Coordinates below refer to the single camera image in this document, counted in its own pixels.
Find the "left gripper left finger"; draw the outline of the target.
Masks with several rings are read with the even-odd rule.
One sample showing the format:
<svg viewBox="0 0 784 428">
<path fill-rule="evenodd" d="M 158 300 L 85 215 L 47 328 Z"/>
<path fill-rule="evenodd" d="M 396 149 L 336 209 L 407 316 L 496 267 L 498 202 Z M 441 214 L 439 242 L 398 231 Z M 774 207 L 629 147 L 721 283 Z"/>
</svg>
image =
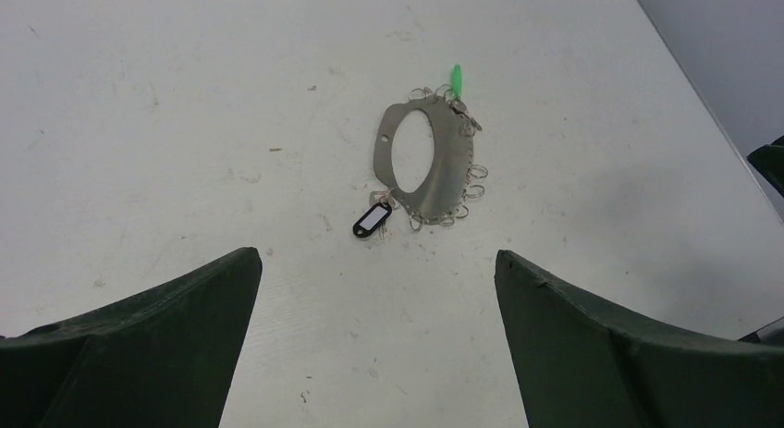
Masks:
<svg viewBox="0 0 784 428">
<path fill-rule="evenodd" d="M 252 247 L 1 341 L 5 427 L 216 427 L 261 282 Z"/>
</svg>

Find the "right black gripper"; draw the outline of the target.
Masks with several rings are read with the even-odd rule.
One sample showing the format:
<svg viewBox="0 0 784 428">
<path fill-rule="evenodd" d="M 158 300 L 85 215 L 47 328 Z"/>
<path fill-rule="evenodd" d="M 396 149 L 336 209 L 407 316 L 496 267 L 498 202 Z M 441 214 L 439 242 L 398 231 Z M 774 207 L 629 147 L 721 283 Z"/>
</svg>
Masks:
<svg viewBox="0 0 784 428">
<path fill-rule="evenodd" d="M 780 196 L 783 196 L 783 141 L 781 136 L 747 156 L 747 161 Z"/>
</svg>

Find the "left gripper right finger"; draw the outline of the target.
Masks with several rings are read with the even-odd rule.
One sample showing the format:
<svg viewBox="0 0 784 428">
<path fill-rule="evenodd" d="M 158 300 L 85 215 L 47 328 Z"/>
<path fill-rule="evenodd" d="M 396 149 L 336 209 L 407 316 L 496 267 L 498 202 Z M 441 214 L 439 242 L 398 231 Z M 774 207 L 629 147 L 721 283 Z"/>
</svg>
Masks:
<svg viewBox="0 0 784 428">
<path fill-rule="evenodd" d="M 513 251 L 495 285 L 532 427 L 779 427 L 783 324 L 738 340 L 634 312 Z"/>
</svg>

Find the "black head key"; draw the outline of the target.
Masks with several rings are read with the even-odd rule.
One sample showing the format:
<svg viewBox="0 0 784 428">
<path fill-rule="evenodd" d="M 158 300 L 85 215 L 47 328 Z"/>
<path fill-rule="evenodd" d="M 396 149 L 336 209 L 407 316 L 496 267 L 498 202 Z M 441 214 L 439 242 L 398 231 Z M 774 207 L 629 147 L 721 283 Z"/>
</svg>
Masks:
<svg viewBox="0 0 784 428">
<path fill-rule="evenodd" d="M 395 209 L 395 201 L 388 191 L 372 191 L 368 210 L 353 224 L 352 234 L 356 238 L 370 238 L 382 229 Z"/>
</svg>

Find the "green key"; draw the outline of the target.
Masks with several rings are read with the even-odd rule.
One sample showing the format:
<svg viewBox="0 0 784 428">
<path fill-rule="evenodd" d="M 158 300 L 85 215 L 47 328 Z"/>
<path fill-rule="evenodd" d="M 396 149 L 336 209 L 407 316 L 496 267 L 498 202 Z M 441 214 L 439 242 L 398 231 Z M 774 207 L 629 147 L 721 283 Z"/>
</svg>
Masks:
<svg viewBox="0 0 784 428">
<path fill-rule="evenodd" d="M 451 72 L 451 89 L 456 100 L 461 99 L 463 86 L 462 69 L 460 65 L 455 65 Z"/>
</svg>

